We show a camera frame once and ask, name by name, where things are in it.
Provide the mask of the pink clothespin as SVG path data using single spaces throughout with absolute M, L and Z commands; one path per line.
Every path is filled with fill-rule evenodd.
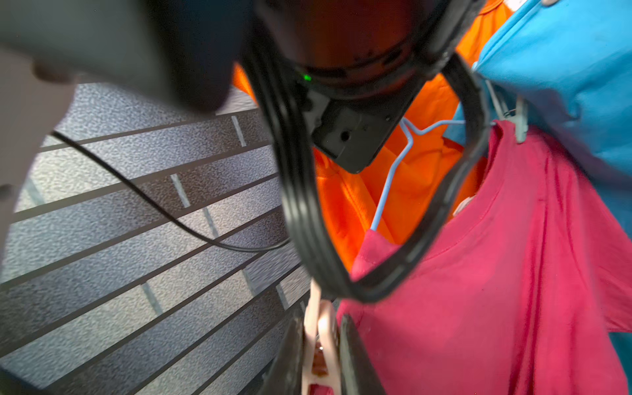
M 312 279 L 304 315 L 301 393 L 316 394 L 321 389 L 325 394 L 342 394 L 342 375 L 335 309 Z

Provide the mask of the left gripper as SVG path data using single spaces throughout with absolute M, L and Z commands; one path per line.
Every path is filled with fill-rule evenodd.
M 466 112 L 466 149 L 487 144 L 480 90 L 457 47 L 482 1 L 258 1 L 253 87 L 283 174 L 312 174 L 318 149 L 357 174 L 426 82 L 442 75 Z

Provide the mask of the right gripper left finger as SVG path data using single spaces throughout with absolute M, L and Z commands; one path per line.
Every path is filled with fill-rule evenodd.
M 281 348 L 268 371 L 258 395 L 298 395 L 301 394 L 301 380 L 304 357 L 303 319 L 290 319 Z

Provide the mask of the lilac wire hanger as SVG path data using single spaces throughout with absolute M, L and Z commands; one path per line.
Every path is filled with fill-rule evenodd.
M 383 211 L 385 209 L 386 202 L 388 200 L 388 196 L 391 191 L 394 176 L 398 170 L 398 167 L 401 165 L 403 160 L 406 158 L 406 156 L 408 155 L 408 153 L 411 151 L 411 149 L 414 146 L 413 135 L 424 136 L 427 133 L 430 133 L 439 127 L 451 126 L 451 125 L 464 125 L 464 124 L 465 124 L 464 120 L 446 119 L 446 120 L 441 120 L 439 122 L 433 123 L 431 126 L 427 128 L 420 129 L 416 125 L 414 125 L 414 123 L 411 120 L 407 118 L 402 118 L 402 120 L 399 122 L 399 127 L 403 131 L 403 134 L 407 140 L 407 144 L 405 148 L 403 148 L 403 150 L 398 154 L 398 156 L 396 157 L 393 164 L 391 164 L 388 170 L 388 174 L 383 185 L 382 193 L 380 195 L 380 200 L 378 201 L 375 215 L 370 225 L 370 230 L 377 231 L 379 228 L 380 221 L 383 216 Z

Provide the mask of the blue t-shirt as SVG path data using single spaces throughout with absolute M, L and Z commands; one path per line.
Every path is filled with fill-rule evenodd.
M 477 72 L 503 99 L 526 100 L 528 133 L 566 150 L 630 238 L 630 2 L 528 2 L 490 40 Z

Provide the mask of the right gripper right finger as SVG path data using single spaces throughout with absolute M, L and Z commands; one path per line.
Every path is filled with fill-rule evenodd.
M 345 395 L 385 395 L 384 387 L 349 314 L 342 317 L 339 330 L 342 393 Z

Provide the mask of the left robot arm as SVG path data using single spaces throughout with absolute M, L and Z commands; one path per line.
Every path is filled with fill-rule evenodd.
M 4 1 L 1 45 L 208 114 L 235 64 L 273 136 L 288 232 L 331 251 L 312 151 L 365 169 L 421 87 L 442 74 L 466 114 L 467 146 L 406 247 L 423 254 L 487 148 L 489 118 L 456 48 L 480 1 Z

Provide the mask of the pale green clothespin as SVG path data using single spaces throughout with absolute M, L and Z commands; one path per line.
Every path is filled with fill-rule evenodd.
M 518 144 L 524 143 L 528 134 L 528 104 L 526 100 L 518 95 L 515 100 L 515 108 L 510 110 L 503 97 L 497 94 L 494 85 L 489 80 L 485 80 L 485 84 L 498 119 L 513 123 L 516 142 Z

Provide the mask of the pink garment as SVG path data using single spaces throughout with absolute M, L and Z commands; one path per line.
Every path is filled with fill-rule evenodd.
M 553 138 L 495 125 L 482 186 L 378 304 L 343 301 L 389 394 L 625 394 L 631 242 Z

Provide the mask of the orange garment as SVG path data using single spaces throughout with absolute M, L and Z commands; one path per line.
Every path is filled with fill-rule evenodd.
M 512 16 L 502 1 L 489 1 L 457 47 L 468 64 L 480 56 L 487 41 Z M 442 76 L 427 82 L 405 117 L 423 129 L 451 119 L 459 105 Z M 440 181 L 462 157 L 462 144 L 444 137 L 445 127 L 414 136 L 414 146 L 394 176 L 378 233 L 401 245 L 416 229 Z M 344 266 L 351 269 L 370 229 L 388 170 L 407 140 L 396 128 L 373 163 L 360 174 L 350 174 L 314 150 L 314 166 L 324 221 Z

